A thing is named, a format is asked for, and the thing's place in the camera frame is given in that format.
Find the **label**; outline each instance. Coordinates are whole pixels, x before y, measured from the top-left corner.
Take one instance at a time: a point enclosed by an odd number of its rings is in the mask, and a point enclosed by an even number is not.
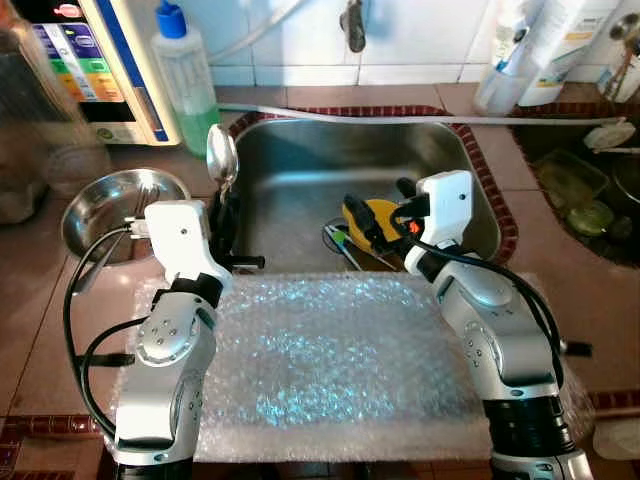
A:
[[[144,132],[136,122],[91,122],[104,143],[146,144]]]
[[[536,87],[559,87],[578,64],[587,47],[603,27],[611,10],[581,11],[574,25],[554,52],[554,58],[538,76]]]
[[[77,102],[124,102],[109,65],[86,23],[33,25],[58,81]]]

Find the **bubble wrap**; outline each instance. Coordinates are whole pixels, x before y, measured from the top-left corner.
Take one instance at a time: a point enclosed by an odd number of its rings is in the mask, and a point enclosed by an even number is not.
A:
[[[137,314],[161,286],[139,286]],[[459,341],[421,278],[237,276],[215,335],[197,461],[489,456],[488,423]],[[563,401],[579,438],[593,410],[566,376]]]

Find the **plastic bottle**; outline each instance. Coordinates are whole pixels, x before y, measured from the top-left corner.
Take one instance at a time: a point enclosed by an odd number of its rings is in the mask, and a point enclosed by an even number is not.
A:
[[[574,25],[586,0],[528,0],[521,8],[526,12],[525,25],[530,25],[519,40],[514,38],[510,55],[487,72],[478,86],[474,108],[485,115],[506,115],[529,85],[549,65],[553,54]],[[510,0],[503,6],[513,7]],[[511,15],[517,24],[520,15]]]
[[[209,127],[220,123],[209,65],[200,32],[188,26],[182,10],[166,0],[156,9],[159,32],[151,46],[184,141],[195,155],[207,153]]]
[[[578,64],[619,3],[619,0],[587,0],[583,4],[548,65],[529,84],[518,105],[544,105],[560,95],[569,70]]]

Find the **blue bottle cap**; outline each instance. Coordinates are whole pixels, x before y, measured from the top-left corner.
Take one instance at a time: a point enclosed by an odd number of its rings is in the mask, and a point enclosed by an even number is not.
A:
[[[162,5],[156,8],[156,22],[163,37],[182,38],[187,34],[187,22],[182,9],[167,0],[163,0]]]

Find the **red tile border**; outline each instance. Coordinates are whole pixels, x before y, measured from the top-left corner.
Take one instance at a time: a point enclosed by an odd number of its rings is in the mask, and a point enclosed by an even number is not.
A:
[[[640,416],[640,389],[590,393],[589,399],[598,418]]]
[[[640,460],[631,460],[631,467],[633,468],[633,473],[635,473],[636,478],[640,480]]]
[[[297,109],[302,112],[308,113],[320,113],[331,114],[342,117],[401,117],[401,116],[444,116],[451,115],[437,107],[430,105],[385,105],[379,107],[308,107]],[[242,132],[248,129],[250,126],[255,125],[260,121],[265,121],[274,118],[290,118],[280,115],[270,115],[264,113],[251,112],[242,116],[236,122],[234,122],[229,131],[231,135],[237,138]],[[496,220],[500,227],[500,246],[498,252],[495,255],[494,261],[497,263],[505,263],[511,255],[513,255],[518,240],[518,228],[511,215],[509,207],[502,197],[502,193],[498,189],[491,170],[484,159],[484,155],[478,147],[473,133],[468,125],[451,124],[449,125],[451,130],[460,138],[463,143],[464,149],[469,156],[471,165],[473,166],[476,177],[478,178],[482,188],[489,199],[491,207],[496,216]]]
[[[55,472],[40,470],[18,470],[13,472],[11,480],[73,480],[75,472]]]
[[[537,107],[518,107],[511,112],[512,117],[549,117],[566,116],[571,118],[603,118],[603,117],[626,117],[640,113],[640,104],[637,103],[616,103],[607,101],[600,103],[549,103],[538,105]]]
[[[0,479],[16,478],[18,474],[26,478],[40,478],[42,474],[62,475],[73,472],[14,472],[13,468],[25,437],[86,435],[101,437],[102,434],[89,415],[33,415],[10,416],[5,418],[0,432]],[[65,476],[43,477],[66,479]]]

